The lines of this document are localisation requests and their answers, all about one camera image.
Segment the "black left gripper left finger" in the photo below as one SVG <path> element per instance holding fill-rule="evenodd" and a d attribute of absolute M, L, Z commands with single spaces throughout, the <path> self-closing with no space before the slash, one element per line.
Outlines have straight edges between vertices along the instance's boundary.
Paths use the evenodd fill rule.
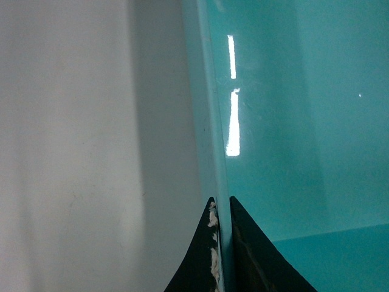
<path fill-rule="evenodd" d="M 219 291 L 219 220 L 210 197 L 187 253 L 165 291 Z"/>

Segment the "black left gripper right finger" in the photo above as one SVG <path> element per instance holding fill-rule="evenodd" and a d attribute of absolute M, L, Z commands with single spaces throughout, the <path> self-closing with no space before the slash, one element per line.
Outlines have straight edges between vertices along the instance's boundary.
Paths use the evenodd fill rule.
<path fill-rule="evenodd" d="M 282 256 L 244 206 L 230 197 L 237 291 L 315 291 Z"/>

